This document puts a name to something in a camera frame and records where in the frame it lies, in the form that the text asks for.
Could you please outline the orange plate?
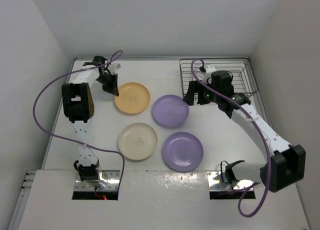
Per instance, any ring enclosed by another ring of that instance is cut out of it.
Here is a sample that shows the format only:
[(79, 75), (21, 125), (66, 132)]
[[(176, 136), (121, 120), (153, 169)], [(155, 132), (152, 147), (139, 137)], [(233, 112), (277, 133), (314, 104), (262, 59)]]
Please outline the orange plate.
[(141, 83), (127, 82), (118, 88), (118, 92), (119, 96), (114, 97), (114, 103), (123, 113), (136, 115), (149, 106), (150, 92)]

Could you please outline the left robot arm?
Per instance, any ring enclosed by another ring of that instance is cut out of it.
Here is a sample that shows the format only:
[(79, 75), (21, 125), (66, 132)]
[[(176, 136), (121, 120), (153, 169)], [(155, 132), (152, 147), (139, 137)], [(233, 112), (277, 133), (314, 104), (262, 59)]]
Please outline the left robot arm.
[(76, 140), (81, 142), (78, 147), (79, 158), (74, 163), (74, 168), (82, 182), (97, 189), (105, 187), (107, 182), (103, 179), (99, 158), (88, 147), (93, 139), (91, 129), (95, 113), (91, 86), (98, 82), (102, 84), (104, 92), (118, 96), (117, 70), (121, 68), (119, 63), (106, 62), (106, 58), (95, 56), (91, 62), (83, 64), (84, 71), (61, 87), (64, 115), (72, 124)]

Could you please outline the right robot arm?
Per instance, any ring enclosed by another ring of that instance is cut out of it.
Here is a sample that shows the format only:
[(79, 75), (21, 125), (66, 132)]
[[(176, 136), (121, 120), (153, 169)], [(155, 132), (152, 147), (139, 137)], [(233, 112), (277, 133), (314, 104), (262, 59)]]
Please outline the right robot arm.
[(250, 99), (235, 92), (233, 75), (226, 70), (208, 70), (202, 80), (191, 80), (183, 101), (189, 106), (215, 103), (238, 124), (261, 151), (266, 163), (237, 160), (229, 163), (222, 180), (233, 184), (241, 180), (262, 183), (275, 193), (304, 178), (306, 151), (279, 136), (258, 114)]

